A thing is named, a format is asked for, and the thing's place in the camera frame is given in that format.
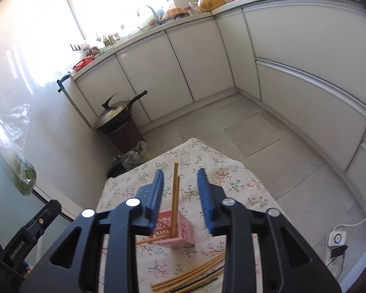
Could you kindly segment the light bamboo chopstick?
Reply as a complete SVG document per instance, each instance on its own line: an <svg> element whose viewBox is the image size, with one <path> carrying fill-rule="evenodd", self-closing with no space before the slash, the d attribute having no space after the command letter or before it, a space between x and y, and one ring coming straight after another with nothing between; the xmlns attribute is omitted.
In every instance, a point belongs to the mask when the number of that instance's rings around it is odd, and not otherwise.
<svg viewBox="0 0 366 293"><path fill-rule="evenodd" d="M171 236L171 228L161 227L156 228L152 235L150 235L147 239L140 240L136 242L137 245L142 245L144 243L153 243L160 240L166 240Z"/></svg>

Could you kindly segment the white kitchen cabinets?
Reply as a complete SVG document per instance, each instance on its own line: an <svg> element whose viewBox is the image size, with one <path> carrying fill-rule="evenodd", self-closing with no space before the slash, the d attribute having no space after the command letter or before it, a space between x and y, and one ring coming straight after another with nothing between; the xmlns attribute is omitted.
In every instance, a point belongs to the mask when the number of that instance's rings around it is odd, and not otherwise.
<svg viewBox="0 0 366 293"><path fill-rule="evenodd" d="M236 88L302 133L366 203L366 10L358 0L237 0L136 34L73 77L95 114L148 91L150 125Z"/></svg>

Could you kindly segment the floral beige tablecloth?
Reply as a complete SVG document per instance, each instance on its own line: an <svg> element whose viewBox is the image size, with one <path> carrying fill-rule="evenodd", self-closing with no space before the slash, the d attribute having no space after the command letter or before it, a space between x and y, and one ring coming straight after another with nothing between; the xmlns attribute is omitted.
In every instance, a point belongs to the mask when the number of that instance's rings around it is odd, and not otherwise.
<svg viewBox="0 0 366 293"><path fill-rule="evenodd" d="M178 222L191 224L179 228L179 234L185 237L183 247L173 248L169 241L136 246L140 292L150 292L152 284L190 272L225 250L226 238L211 236L204 224L197 186L197 172L200 169L205 170L210 183L221 186L228 197L248 209L265 212L269 208L279 207L260 180L242 162L225 156L197 138L191 138L127 173L109 178L97 212L112 210L134 197L139 187L151 183L155 172L160 169L164 173L164 189L158 225L170 225L175 165L180 177Z"/></svg>

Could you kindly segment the white power strip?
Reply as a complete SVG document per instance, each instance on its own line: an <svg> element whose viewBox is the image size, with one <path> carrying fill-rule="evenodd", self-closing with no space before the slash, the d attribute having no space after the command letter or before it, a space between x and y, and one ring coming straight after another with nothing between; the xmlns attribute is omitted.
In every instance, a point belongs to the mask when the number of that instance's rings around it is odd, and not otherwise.
<svg viewBox="0 0 366 293"><path fill-rule="evenodd" d="M326 267L329 269L330 273L335 277L338 278L343 271L343 264L345 261L345 254L343 256L337 257L335 259L331 259L331 250L334 247L338 247L341 245L346 245L346 232L336 230L329 233L327 240L326 240L326 247L325 247L325 260L324 263Z"/></svg>

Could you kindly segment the pink perforated utensil holder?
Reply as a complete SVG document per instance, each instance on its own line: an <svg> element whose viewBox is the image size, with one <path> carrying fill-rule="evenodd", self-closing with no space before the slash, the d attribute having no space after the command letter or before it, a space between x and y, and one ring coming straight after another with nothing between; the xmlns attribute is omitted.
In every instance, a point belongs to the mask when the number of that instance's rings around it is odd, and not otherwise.
<svg viewBox="0 0 366 293"><path fill-rule="evenodd" d="M159 214L157 227L171 228L171 210L163 210ZM195 246L195 237L193 232L193 225L189 219L179 213L178 217L178 237L169 237L166 240L153 242L152 244L160 245L169 249L180 249L183 247Z"/></svg>

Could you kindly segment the clear plastic bag on floor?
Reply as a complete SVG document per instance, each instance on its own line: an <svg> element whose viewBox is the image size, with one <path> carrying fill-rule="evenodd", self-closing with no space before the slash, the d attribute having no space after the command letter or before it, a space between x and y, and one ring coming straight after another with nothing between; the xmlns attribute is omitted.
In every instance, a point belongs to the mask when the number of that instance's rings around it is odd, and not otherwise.
<svg viewBox="0 0 366 293"><path fill-rule="evenodd" d="M145 141L138 141L137 145L121 156L122 166L130 171L149 160L148 146Z"/></svg>

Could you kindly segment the dark brown stool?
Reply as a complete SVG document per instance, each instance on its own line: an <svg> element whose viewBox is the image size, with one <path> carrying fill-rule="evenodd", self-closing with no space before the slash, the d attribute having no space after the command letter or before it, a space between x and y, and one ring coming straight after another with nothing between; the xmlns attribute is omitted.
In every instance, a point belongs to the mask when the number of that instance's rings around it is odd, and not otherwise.
<svg viewBox="0 0 366 293"><path fill-rule="evenodd" d="M143 134L140 132L133 117L129 118L115 130L107 131L105 135L121 152L121 154L125 154L129 150L134 149L138 142L145 141Z"/></svg>

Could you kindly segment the plastic bag with greens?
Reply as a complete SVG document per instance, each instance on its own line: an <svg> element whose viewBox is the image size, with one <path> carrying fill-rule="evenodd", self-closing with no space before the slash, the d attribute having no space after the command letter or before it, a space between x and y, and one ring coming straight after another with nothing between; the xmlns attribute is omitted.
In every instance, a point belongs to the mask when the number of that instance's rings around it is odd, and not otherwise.
<svg viewBox="0 0 366 293"><path fill-rule="evenodd" d="M30 120L29 104L0 116L0 164L10 182L25 197L33 192L37 180L35 167L24 156Z"/></svg>

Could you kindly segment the black wok with lid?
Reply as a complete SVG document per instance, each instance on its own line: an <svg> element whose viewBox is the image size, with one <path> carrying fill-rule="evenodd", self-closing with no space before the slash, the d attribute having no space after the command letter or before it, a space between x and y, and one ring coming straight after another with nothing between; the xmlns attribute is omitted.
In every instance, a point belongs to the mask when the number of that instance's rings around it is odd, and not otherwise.
<svg viewBox="0 0 366 293"><path fill-rule="evenodd" d="M94 129L104 134L118 129L131 118L133 104L146 94L148 91L144 90L130 101L118 101L110 106L110 101L117 95L117 93L113 94L102 104L104 111L97 117Z"/></svg>

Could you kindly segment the grey metal pole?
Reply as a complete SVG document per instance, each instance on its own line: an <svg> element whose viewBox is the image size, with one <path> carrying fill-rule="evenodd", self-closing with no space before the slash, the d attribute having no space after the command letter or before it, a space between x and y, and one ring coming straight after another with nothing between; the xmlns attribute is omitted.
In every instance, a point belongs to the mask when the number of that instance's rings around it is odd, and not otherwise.
<svg viewBox="0 0 366 293"><path fill-rule="evenodd" d="M120 156L109 146L109 144L104 140L104 138L102 138L102 136L94 129L94 126L92 126L92 124L88 121L88 119L86 118L86 116L82 113L82 111L79 109L79 107L73 101L73 99L70 96L70 94L65 89L65 86L63 85L63 83L67 79L69 79L70 77L71 77L71 75L68 73L67 75L64 75L61 79L58 79L57 80L57 85L59 86L58 92L59 93L63 93L65 95L65 97L67 98L67 100L70 102L70 104L72 105L72 107L74 108L74 110L76 110L77 114L81 117L81 119L85 122L85 124L87 125L87 127L93 132L93 134L95 134L102 141L102 143L112 153L112 155L114 156L114 158L115 159L120 158Z"/></svg>

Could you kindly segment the red basket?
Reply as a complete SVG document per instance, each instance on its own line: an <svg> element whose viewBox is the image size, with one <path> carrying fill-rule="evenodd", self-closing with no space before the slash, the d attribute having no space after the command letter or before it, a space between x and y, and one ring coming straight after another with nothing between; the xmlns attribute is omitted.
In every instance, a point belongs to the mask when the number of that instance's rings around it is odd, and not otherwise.
<svg viewBox="0 0 366 293"><path fill-rule="evenodd" d="M75 72L79 72L81 69L83 69L84 67L86 67L88 64L90 64L93 61L94 61L94 58L92 56L85 57L85 58L81 59L77 64L75 64L72 69Z"/></svg>

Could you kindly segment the woven basket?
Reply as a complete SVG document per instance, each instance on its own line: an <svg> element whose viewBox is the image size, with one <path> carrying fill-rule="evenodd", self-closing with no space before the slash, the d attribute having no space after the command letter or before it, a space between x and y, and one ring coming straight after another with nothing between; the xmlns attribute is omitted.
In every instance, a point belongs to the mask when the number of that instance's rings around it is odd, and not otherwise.
<svg viewBox="0 0 366 293"><path fill-rule="evenodd" d="M167 19L170 17L177 17L180 15L185 16L185 15L189 15L189 13L182 8L175 7L175 8L171 8L167 12L165 12L162 19Z"/></svg>

